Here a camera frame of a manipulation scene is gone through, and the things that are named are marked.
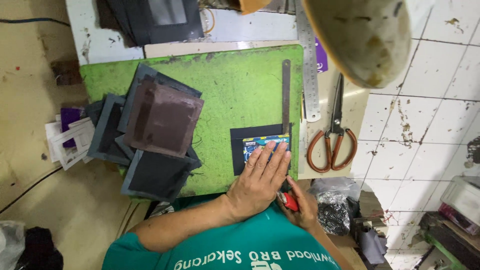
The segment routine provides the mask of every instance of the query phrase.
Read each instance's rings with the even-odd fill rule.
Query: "white tiled wall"
[[[478,0],[437,0],[412,33],[410,65],[370,93],[350,177],[385,211],[394,270],[428,250],[412,239],[453,176],[480,176],[480,164],[467,159],[467,144],[480,136],[479,19]]]

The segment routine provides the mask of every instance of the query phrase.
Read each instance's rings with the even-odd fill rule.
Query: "green t-shirt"
[[[103,270],[337,270],[330,254],[293,225],[275,203],[244,222],[194,235],[165,253],[146,250],[134,233],[113,242]]]

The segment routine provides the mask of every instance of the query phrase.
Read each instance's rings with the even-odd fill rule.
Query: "green cutting mat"
[[[205,100],[193,136],[202,167],[193,171],[180,196],[225,192],[233,175],[230,128],[282,123],[282,61],[291,61],[290,175],[298,175],[302,93],[300,45],[223,51],[177,57],[84,65],[80,68],[91,102],[107,93],[126,94],[138,63],[201,91]]]

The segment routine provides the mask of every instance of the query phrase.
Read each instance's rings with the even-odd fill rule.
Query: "purple fabric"
[[[320,41],[315,37],[315,50],[317,52],[317,73],[322,73],[328,70],[327,53],[320,44]]]
[[[61,108],[60,109],[60,116],[61,116],[61,131],[65,132],[69,130],[68,124],[76,122],[80,120],[80,114],[82,113],[81,109],[73,109],[73,108]],[[63,143],[63,147],[75,147],[75,141],[70,139]]]

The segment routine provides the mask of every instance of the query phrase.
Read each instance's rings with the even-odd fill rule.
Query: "hand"
[[[299,210],[293,212],[292,210],[285,208],[279,199],[277,200],[278,206],[285,213],[287,219],[294,225],[297,225],[308,232],[316,229],[319,225],[317,221],[317,200],[312,194],[303,191],[290,175],[287,176],[287,181],[292,187],[292,190],[288,193],[297,201]]]
[[[264,211],[275,200],[276,192],[287,175],[291,158],[291,152],[285,151],[287,143],[281,142],[268,162],[275,145],[274,141],[270,141],[263,151],[260,147],[255,149],[248,158],[245,169],[227,191],[227,201],[236,222]]]

